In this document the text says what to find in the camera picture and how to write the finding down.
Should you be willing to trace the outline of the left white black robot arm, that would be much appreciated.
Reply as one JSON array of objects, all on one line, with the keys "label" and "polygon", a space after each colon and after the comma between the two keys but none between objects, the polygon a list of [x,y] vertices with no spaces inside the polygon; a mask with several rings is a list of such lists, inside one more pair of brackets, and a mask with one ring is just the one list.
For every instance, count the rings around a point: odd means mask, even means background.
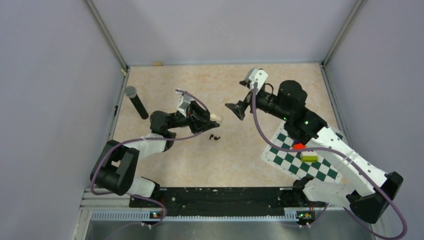
[{"label": "left white black robot arm", "polygon": [[181,141],[172,129],[188,127],[194,138],[208,130],[218,128],[223,117],[203,109],[192,100],[174,113],[154,111],[149,118],[150,134],[118,142],[109,140],[91,174],[91,187],[99,186],[109,194],[138,195],[149,207],[160,202],[159,184],[136,176],[138,161],[151,155],[168,151],[176,141]]}]

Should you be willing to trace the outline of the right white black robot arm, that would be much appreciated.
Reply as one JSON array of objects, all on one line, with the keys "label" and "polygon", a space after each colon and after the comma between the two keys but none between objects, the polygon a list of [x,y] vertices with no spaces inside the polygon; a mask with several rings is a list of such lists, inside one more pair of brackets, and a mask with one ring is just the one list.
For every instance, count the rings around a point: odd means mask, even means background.
[{"label": "right white black robot arm", "polygon": [[387,173],[374,166],[328,126],[328,123],[306,107],[307,93],[295,80],[285,80],[277,94],[265,91],[249,92],[244,100],[226,103],[240,120],[251,107],[251,113],[261,110],[283,120],[284,130],[337,169],[348,184],[324,182],[302,177],[293,200],[299,206],[311,201],[325,202],[348,208],[362,221],[375,224],[396,197],[404,178],[396,171]]}]

